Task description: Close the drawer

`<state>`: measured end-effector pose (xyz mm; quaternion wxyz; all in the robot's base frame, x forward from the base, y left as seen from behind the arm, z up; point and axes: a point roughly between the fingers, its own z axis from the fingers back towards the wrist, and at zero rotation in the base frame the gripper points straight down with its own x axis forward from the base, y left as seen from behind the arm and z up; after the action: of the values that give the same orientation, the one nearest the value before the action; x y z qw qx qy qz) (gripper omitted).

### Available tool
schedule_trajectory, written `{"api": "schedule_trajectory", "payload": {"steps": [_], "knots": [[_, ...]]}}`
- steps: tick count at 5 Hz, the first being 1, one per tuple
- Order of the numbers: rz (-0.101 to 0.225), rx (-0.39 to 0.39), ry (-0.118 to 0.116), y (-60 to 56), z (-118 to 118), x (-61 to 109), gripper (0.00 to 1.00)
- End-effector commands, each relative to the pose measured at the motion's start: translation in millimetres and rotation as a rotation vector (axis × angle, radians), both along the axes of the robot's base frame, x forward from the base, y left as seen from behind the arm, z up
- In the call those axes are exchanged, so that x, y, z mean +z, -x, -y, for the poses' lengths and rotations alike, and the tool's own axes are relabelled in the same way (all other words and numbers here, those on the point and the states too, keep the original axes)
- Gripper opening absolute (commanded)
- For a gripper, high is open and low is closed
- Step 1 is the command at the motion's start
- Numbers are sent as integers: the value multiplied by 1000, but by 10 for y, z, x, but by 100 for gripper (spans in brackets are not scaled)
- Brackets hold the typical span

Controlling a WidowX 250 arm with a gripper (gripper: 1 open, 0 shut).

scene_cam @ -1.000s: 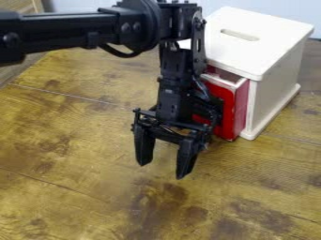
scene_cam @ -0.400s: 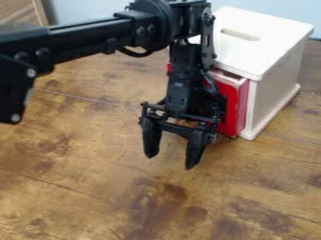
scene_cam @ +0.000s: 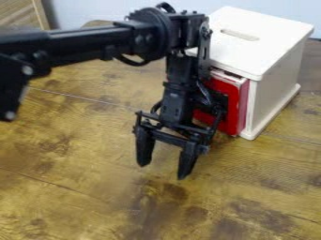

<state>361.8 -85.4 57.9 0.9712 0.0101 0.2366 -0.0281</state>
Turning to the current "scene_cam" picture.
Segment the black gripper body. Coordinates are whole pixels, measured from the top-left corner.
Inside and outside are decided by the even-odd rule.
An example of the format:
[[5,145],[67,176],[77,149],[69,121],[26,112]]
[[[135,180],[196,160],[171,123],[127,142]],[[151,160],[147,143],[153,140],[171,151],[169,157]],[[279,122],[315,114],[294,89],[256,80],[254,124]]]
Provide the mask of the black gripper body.
[[[182,148],[183,155],[202,155],[224,116],[224,97],[210,90],[198,73],[198,59],[169,54],[165,62],[167,80],[160,100],[148,112],[136,112],[133,125],[137,155],[151,155],[156,142]],[[192,123],[195,111],[218,117],[207,127]]]

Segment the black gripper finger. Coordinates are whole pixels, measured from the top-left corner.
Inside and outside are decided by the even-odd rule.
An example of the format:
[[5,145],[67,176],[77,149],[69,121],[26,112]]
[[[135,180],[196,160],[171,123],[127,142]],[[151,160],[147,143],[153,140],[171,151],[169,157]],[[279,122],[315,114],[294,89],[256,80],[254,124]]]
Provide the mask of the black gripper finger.
[[151,163],[151,154],[153,150],[155,139],[151,132],[141,126],[135,128],[135,150],[136,163],[140,167]]
[[182,141],[178,146],[182,148],[182,151],[178,161],[176,177],[182,180],[191,174],[199,156],[207,153],[207,146],[194,141]]

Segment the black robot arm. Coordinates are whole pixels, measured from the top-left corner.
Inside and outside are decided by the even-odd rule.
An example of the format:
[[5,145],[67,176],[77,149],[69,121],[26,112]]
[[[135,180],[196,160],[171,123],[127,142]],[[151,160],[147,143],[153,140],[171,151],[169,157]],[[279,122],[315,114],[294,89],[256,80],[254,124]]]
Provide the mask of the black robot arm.
[[211,79],[211,29],[207,15],[178,12],[163,2],[135,10],[121,22],[76,30],[0,30],[0,121],[16,118],[29,81],[54,67],[112,59],[141,67],[164,59],[161,99],[136,112],[132,128],[136,163],[151,163],[156,142],[182,148],[176,178],[184,179],[210,150],[227,98],[206,86]]

